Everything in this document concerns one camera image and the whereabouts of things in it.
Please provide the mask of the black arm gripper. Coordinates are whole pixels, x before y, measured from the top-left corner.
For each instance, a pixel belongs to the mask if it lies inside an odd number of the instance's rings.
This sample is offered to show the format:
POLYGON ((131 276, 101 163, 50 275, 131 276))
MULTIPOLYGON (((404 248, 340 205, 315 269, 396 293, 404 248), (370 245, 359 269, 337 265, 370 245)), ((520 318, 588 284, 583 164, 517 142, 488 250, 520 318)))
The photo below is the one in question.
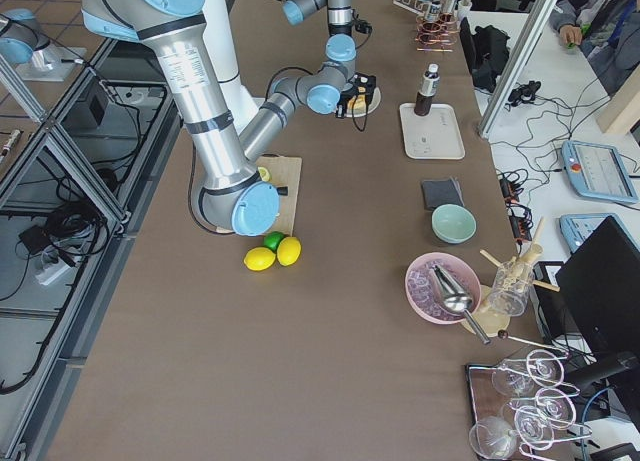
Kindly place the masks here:
POLYGON ((356 73, 341 93, 335 117, 344 118, 347 112, 373 112, 377 108, 377 79, 374 75, 356 73))

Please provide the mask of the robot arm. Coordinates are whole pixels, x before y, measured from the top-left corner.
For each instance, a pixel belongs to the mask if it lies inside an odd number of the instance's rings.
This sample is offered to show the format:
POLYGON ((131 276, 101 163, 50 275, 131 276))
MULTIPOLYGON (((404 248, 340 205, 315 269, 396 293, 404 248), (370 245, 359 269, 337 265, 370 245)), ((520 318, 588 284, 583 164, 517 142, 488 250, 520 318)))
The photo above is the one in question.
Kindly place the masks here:
POLYGON ((310 75, 272 85, 261 106, 239 81, 226 0, 82 0, 86 28, 151 49, 191 135, 205 175, 190 205, 199 221, 257 236, 279 213, 257 159, 300 106, 327 115, 355 88, 351 0, 281 0, 291 24, 325 9, 326 59, 310 75))
POLYGON ((301 24, 313 14, 326 10, 327 28, 330 36, 353 35, 353 31, 365 34, 373 32, 371 24, 361 19, 352 6, 352 0, 279 0, 283 12, 291 25, 301 24))

